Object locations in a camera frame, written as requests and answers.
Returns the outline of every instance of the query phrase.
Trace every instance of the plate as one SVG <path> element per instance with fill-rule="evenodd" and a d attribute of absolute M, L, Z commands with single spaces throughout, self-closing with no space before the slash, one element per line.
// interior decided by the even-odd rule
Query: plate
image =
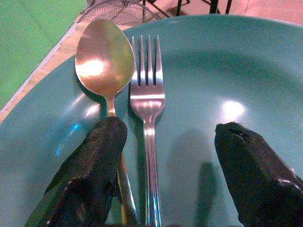
<path fill-rule="evenodd" d="M 175 17 L 125 31 L 161 41 L 166 106 L 156 125 L 163 225 L 242 226 L 214 149 L 217 123 L 261 134 L 303 176 L 303 28 L 249 17 Z M 134 200 L 144 220 L 143 125 L 116 97 Z M 0 223 L 22 226 L 62 162 L 106 116 L 70 58 L 0 125 Z M 108 223 L 119 223 L 119 212 Z"/>

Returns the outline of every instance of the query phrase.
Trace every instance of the metal spoon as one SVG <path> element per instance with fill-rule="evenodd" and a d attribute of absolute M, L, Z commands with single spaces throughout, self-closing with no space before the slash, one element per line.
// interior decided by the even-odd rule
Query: metal spoon
<path fill-rule="evenodd" d="M 76 73 L 87 90 L 105 98 L 108 116 L 116 115 L 114 98 L 128 84 L 133 71 L 134 55 L 124 33 L 107 20 L 91 22 L 78 43 Z M 123 201 L 123 224 L 137 225 L 139 221 L 123 153 L 117 174 Z"/>

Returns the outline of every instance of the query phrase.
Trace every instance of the metal fork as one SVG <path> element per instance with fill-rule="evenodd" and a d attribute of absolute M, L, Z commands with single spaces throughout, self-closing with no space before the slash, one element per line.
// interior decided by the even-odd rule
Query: metal fork
<path fill-rule="evenodd" d="M 163 87 L 162 61 L 160 41 L 157 36 L 156 47 L 156 75 L 152 71 L 151 37 L 148 36 L 148 74 L 144 67 L 143 38 L 140 45 L 140 74 L 136 69 L 130 82 L 130 102 L 134 113 L 143 121 L 145 142 L 145 225 L 149 227 L 161 226 L 160 201 L 158 190 L 157 157 L 155 145 L 155 120 L 162 112 L 165 105 Z"/>

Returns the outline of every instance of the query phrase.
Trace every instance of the wire fan guard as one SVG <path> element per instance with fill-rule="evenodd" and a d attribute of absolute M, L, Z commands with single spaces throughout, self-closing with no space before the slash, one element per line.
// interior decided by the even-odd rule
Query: wire fan guard
<path fill-rule="evenodd" d="M 91 22 L 97 18 L 109 20 L 116 25 L 135 26 L 161 19 L 147 7 L 135 1 L 107 0 L 89 8 L 79 22 Z"/>

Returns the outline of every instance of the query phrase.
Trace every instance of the spoon bowl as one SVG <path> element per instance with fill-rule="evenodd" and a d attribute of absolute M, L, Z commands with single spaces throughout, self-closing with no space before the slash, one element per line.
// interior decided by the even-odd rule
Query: spoon bowl
<path fill-rule="evenodd" d="M 123 32 L 112 22 L 98 19 L 85 29 L 76 52 L 76 73 L 89 91 L 113 99 L 134 71 L 134 56 Z"/>

